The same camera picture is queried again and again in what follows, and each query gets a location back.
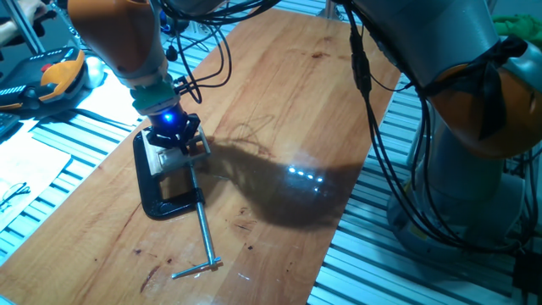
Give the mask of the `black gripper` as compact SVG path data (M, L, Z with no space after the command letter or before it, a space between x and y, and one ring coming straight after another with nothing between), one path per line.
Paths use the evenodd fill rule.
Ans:
M181 133L181 152L188 153L190 141L194 138L200 125L197 114L186 114L179 103L173 107L164 109L155 114L149 114L148 118L152 127L146 128L146 139L150 145L161 148L173 148L179 145L175 137L164 135L177 135Z

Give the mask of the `person's bare hand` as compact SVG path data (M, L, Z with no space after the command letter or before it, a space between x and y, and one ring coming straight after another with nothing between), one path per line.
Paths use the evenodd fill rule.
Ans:
M43 16L48 11L47 5L42 0L19 0L19 5L30 21Z

